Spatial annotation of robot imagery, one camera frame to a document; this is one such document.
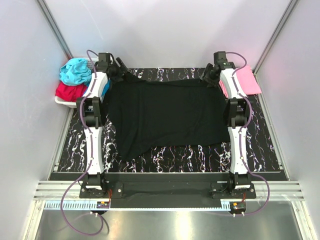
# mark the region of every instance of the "red cloth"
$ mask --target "red cloth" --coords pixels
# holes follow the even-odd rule
[[[60,81],[59,86],[55,90],[55,95],[67,102],[76,102],[77,98],[82,97],[87,88],[84,84],[68,86]]]

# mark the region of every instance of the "marble pattern surface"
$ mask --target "marble pattern surface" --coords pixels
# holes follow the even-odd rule
[[[172,81],[199,78],[203,68],[137,68],[132,73],[148,81]],[[253,114],[246,135],[248,166],[255,172],[279,171],[274,146],[257,95],[250,96]],[[230,143],[201,146],[153,147],[132,159],[123,161],[117,152],[116,129],[107,120],[102,132],[102,159],[106,172],[168,173],[168,172],[228,172],[230,169]],[[58,172],[83,172],[86,160],[86,139],[73,111],[61,154]]]

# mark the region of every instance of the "black garment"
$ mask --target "black garment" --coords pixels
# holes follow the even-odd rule
[[[110,90],[108,115],[116,148],[131,160],[151,147],[230,142],[219,88],[199,79],[148,82],[132,74]]]

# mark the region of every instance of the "folded pink towel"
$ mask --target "folded pink towel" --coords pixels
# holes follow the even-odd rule
[[[240,86],[243,92],[246,95],[253,95],[253,94],[260,94],[261,89],[255,79],[254,74],[249,65],[245,66],[244,68],[240,69],[236,73],[236,77],[240,83]],[[219,85],[223,91],[223,94],[228,97],[227,90],[222,81],[219,81]]]

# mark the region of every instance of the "laundry basket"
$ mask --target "laundry basket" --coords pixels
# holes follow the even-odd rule
[[[89,68],[89,69],[93,69],[94,66],[91,64],[91,61],[89,60],[89,58],[88,58],[88,57],[84,57],[84,59],[88,60],[88,64],[87,64],[88,68]],[[98,58],[97,58],[97,57],[92,57],[91,59],[92,59],[92,61],[93,61],[94,63],[96,63],[96,62],[98,61]],[[63,100],[62,98],[58,97],[58,96],[54,96],[54,101],[55,101],[57,104],[66,105],[66,106],[68,106],[69,108],[74,108],[74,109],[75,109],[75,108],[77,107],[76,102],[74,102],[74,101],[65,101],[65,100]]]

